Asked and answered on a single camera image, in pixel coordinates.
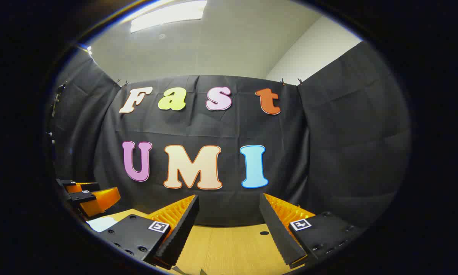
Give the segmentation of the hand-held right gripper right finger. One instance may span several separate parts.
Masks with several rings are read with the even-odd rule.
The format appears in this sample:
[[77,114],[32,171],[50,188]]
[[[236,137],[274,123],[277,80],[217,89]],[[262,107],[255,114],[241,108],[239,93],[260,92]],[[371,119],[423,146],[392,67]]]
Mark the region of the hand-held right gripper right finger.
[[330,211],[313,214],[266,193],[259,195],[259,210],[283,261],[290,267],[320,264],[366,230]]

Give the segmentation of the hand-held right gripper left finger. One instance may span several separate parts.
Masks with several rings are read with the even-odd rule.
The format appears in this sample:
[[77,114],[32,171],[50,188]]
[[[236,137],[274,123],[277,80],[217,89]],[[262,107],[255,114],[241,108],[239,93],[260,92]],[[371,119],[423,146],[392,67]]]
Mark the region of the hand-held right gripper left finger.
[[129,214],[99,237],[139,261],[171,268],[185,247],[199,213],[199,197],[192,195],[145,217]]

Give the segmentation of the pale blue suitcase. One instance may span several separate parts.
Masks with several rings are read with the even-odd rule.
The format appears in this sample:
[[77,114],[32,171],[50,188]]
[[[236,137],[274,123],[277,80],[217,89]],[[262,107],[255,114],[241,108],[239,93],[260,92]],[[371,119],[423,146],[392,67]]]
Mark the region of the pale blue suitcase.
[[86,221],[92,230],[101,233],[115,225],[118,221],[110,216],[104,216],[93,220]]

